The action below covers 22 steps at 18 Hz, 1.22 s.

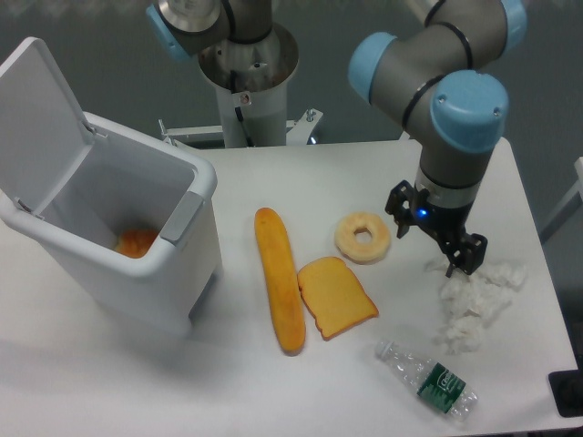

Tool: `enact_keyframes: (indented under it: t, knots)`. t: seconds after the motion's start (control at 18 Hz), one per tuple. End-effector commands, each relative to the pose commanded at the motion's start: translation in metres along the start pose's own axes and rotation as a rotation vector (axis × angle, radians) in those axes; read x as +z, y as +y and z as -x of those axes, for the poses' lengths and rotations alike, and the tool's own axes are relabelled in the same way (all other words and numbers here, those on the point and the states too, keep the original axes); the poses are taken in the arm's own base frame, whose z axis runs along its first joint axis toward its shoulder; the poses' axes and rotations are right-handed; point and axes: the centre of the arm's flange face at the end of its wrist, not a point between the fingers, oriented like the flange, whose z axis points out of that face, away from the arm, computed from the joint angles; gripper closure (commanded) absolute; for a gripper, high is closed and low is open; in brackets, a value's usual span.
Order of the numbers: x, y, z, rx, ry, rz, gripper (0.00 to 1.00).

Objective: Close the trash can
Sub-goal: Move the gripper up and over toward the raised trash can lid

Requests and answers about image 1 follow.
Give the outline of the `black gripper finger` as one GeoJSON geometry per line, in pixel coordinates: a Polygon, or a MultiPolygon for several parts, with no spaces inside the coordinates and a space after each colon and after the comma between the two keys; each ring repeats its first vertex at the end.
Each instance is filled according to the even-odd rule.
{"type": "Polygon", "coordinates": [[[465,275],[472,275],[483,263],[487,238],[481,234],[468,234],[446,240],[440,244],[440,249],[446,255],[449,265],[445,275],[450,278],[456,269],[465,275]]]}
{"type": "Polygon", "coordinates": [[[385,212],[392,216],[397,225],[396,237],[401,239],[411,226],[415,226],[411,202],[414,200],[414,188],[403,180],[397,184],[389,194],[385,205],[385,212]]]}

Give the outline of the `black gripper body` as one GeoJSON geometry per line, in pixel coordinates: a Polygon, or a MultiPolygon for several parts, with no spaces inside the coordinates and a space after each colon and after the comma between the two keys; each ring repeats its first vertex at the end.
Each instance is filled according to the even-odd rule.
{"type": "Polygon", "coordinates": [[[465,223],[474,204],[474,187],[446,188],[429,182],[420,188],[403,181],[403,235],[418,227],[440,244],[466,236],[465,223]]]}

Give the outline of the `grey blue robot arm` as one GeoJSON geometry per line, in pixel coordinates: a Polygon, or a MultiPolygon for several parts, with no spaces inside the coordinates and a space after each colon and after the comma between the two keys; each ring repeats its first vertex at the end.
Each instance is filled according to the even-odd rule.
{"type": "MultiPolygon", "coordinates": [[[[483,67],[519,44],[527,12],[519,1],[423,1],[424,27],[400,40],[367,36],[348,66],[353,90],[421,144],[414,183],[392,189],[386,212],[399,236],[415,226],[474,273],[487,240],[465,222],[509,107],[505,88],[483,67]]],[[[226,147],[286,141],[286,86],[299,53],[272,18],[269,1],[155,1],[153,32],[175,59],[197,59],[215,87],[226,147]]]]}

